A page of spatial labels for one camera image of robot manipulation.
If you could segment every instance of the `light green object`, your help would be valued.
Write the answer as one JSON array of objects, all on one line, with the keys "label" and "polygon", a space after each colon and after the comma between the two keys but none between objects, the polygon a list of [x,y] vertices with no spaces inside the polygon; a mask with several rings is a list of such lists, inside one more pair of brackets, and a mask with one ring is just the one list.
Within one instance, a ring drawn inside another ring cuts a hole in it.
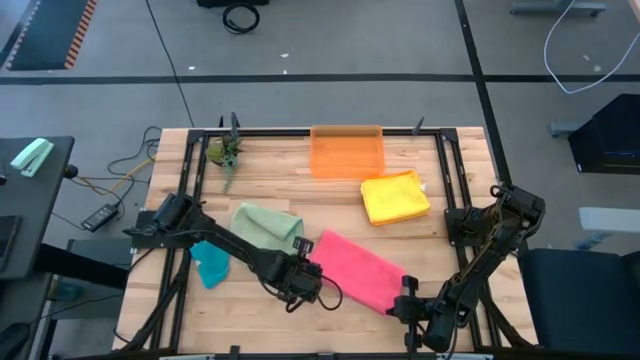
[{"label": "light green object", "polygon": [[33,177],[51,149],[53,149],[53,144],[49,140],[37,138],[11,161],[11,166],[16,170],[22,170],[21,174],[26,177]]},{"label": "light green object", "polygon": [[299,217],[242,203],[231,220],[231,232],[256,247],[296,254],[293,240],[304,236],[304,226]]}]

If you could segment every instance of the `pink cloth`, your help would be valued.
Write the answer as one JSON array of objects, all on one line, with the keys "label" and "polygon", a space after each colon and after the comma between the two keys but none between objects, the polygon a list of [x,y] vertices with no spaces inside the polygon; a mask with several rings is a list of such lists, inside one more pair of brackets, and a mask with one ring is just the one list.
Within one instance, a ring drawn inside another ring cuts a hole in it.
[{"label": "pink cloth", "polygon": [[310,260],[338,283],[345,295],[384,314],[402,292],[405,271],[342,236],[325,230]]}]

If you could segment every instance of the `light green cloth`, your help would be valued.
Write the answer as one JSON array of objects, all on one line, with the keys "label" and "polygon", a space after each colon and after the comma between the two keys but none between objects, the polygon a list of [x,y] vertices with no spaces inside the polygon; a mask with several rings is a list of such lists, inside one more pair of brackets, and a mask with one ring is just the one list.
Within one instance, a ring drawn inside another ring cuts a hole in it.
[{"label": "light green cloth", "polygon": [[242,203],[231,220],[231,232],[262,249],[295,254],[293,240],[304,236],[302,219],[287,213]]}]

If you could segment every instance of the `wooden table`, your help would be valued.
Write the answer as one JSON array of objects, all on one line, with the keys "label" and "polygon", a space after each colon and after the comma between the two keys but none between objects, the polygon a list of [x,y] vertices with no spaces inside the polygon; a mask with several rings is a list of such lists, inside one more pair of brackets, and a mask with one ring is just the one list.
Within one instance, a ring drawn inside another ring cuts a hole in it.
[{"label": "wooden table", "polygon": [[[187,131],[162,132],[147,209],[157,209],[166,195],[177,189]],[[458,134],[473,204],[492,204],[489,187],[495,184],[496,176],[484,131],[480,127],[458,128]],[[432,209],[428,216],[381,227],[372,226],[367,219],[359,181],[311,178],[309,142],[308,137],[302,136],[245,138],[236,180],[228,196],[221,194],[224,176],[220,168],[207,165],[202,194],[202,200],[207,201],[205,212],[223,226],[228,226],[242,202],[300,216],[305,235],[311,240],[317,240],[323,229],[332,229],[420,279],[419,296],[435,296],[442,282],[458,267],[454,249],[447,241],[443,217],[446,198],[434,138],[385,137],[386,172],[416,169],[426,184]],[[449,146],[447,152],[453,169]],[[196,168],[197,154],[195,151],[192,169]],[[462,206],[457,180],[453,178],[456,203]],[[192,175],[190,189],[194,181]],[[117,329],[125,338],[133,336],[156,304],[165,252],[154,251],[129,277]],[[305,304],[287,314],[284,303],[267,294],[255,275],[236,259],[231,260],[228,278],[213,290],[204,289],[193,263],[190,271],[179,353],[228,353],[231,345],[240,345],[243,353],[405,351],[406,326],[349,298],[337,311]],[[490,284],[496,304],[520,334],[535,343],[517,260],[509,257],[490,278]],[[335,303],[336,291],[327,287],[322,291],[328,304]],[[489,345],[483,313],[478,311],[479,322],[483,341]],[[172,316],[170,308],[161,347],[168,344]],[[114,348],[121,346],[123,343],[116,339]],[[457,349],[472,350],[468,329],[459,331]]]},{"label": "wooden table", "polygon": [[640,0],[629,0],[629,4],[633,9],[633,12],[636,14],[636,18],[640,22]]}]

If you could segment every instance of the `teal cloth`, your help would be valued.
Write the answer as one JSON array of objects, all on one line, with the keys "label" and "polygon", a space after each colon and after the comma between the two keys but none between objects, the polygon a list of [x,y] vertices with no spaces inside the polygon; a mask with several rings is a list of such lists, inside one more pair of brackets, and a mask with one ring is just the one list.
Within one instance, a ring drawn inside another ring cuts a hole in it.
[{"label": "teal cloth", "polygon": [[196,262],[202,285],[213,289],[229,274],[229,254],[207,241],[201,241],[189,250]]},{"label": "teal cloth", "polygon": [[287,213],[242,203],[231,220],[231,232],[262,249],[295,254],[293,240],[304,236],[302,219]]}]

